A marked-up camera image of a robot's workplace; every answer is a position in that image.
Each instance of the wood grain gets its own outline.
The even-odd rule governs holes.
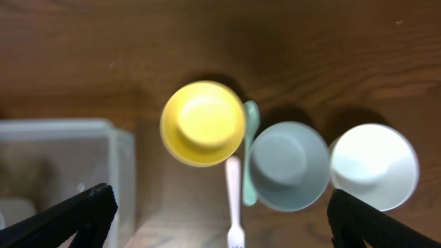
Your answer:
[[[102,117],[134,132],[130,247],[142,248],[226,247],[223,167],[181,165],[158,134],[186,83],[219,79],[266,125],[303,121],[328,142],[388,123],[421,167],[415,194],[388,214],[441,242],[440,11],[435,0],[0,0],[0,116]],[[244,207],[247,246],[331,247],[330,193],[291,214]]]

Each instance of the teal plastic spoon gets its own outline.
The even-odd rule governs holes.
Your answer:
[[[260,114],[257,103],[253,100],[243,105],[247,116],[247,129],[245,132],[245,159],[242,180],[242,201],[246,206],[252,206],[257,201],[257,193],[249,173],[250,148],[260,125]]]

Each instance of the fork handle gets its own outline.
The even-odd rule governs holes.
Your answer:
[[[236,156],[227,159],[225,165],[227,176],[229,216],[232,224],[240,224],[240,160]]]

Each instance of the table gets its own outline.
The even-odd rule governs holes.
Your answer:
[[[155,248],[226,247],[223,166],[176,162],[158,133],[183,85],[223,82],[260,105],[264,126],[302,121],[328,143],[386,123],[421,169],[415,194],[387,213],[441,241],[440,11],[435,0],[5,0],[0,117],[108,118],[134,132],[130,247]],[[295,213],[243,207],[247,247],[331,247],[331,191]]]

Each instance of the wooden table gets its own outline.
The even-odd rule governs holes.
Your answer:
[[[226,83],[260,105],[264,125],[302,121],[328,142],[387,123],[421,168],[415,194],[388,214],[441,241],[440,12],[436,0],[3,0],[0,115],[100,117],[133,131],[130,247],[155,248],[226,247],[223,166],[176,162],[158,133],[186,83]],[[243,207],[247,247],[331,247],[330,194],[290,214]]]

